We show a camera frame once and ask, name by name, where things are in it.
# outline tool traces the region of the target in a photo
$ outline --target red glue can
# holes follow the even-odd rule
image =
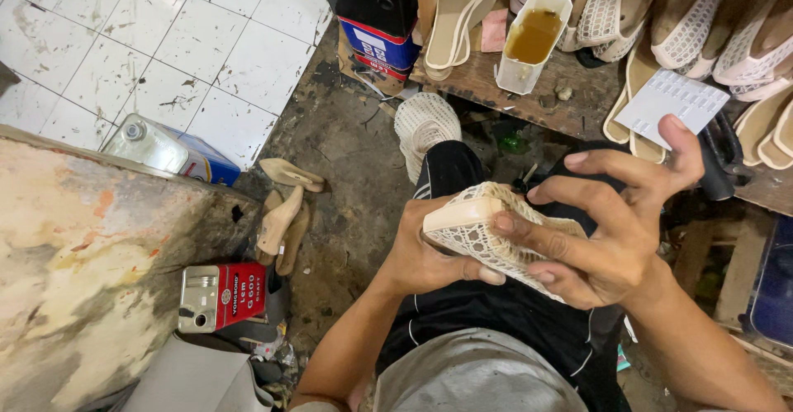
[[[212,333],[262,313],[265,270],[258,262],[185,268],[179,331]]]

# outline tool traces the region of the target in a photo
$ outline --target fingernail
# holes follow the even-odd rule
[[[502,272],[483,266],[479,268],[479,279],[490,285],[503,285],[507,281],[507,276]]]
[[[508,214],[501,214],[496,217],[496,228],[505,233],[511,233],[515,230],[515,221]]]
[[[572,166],[575,164],[579,164],[581,161],[584,161],[589,156],[589,152],[579,152],[578,154],[570,154],[565,156],[565,165]]]
[[[682,121],[680,121],[680,118],[678,118],[674,114],[672,116],[670,116],[669,118],[671,119],[670,122],[672,124],[674,124],[675,127],[677,127],[678,129],[680,129],[680,130],[688,130],[689,129],[688,127],[686,127],[686,125]]]
[[[556,279],[556,276],[547,271],[541,272],[540,274],[533,274],[533,276],[543,284],[550,284]]]

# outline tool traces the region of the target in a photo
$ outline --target white plastic container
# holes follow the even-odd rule
[[[526,4],[523,5],[523,8],[518,12],[517,17],[515,17],[515,21],[512,22],[509,27],[505,45],[510,45],[509,39],[510,36],[513,35],[512,27],[520,25],[523,19],[526,18],[526,14],[534,9],[550,10],[559,14],[561,28],[556,34],[556,39],[553,41],[553,44],[556,45],[556,42],[558,42],[561,36],[561,32],[565,30],[567,19],[570,18],[570,12],[572,11],[572,1],[570,0],[527,0]],[[505,47],[504,52],[501,52],[501,66],[496,76],[496,84],[504,90],[518,95],[531,93],[531,90],[534,89],[534,84],[537,83],[537,79],[540,78],[542,67],[548,62],[550,52],[552,51],[553,47],[551,47],[548,54],[539,64],[524,64],[516,59],[507,57]]]

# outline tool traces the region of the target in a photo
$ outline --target gray shirt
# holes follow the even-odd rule
[[[375,412],[424,410],[586,412],[587,407],[531,347],[492,330],[465,329],[414,348],[378,379]],[[339,410],[314,402],[292,412]]]

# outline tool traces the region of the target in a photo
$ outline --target white tile floor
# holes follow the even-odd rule
[[[138,113],[247,170],[331,17],[326,0],[2,0],[22,82],[0,123],[97,150]]]

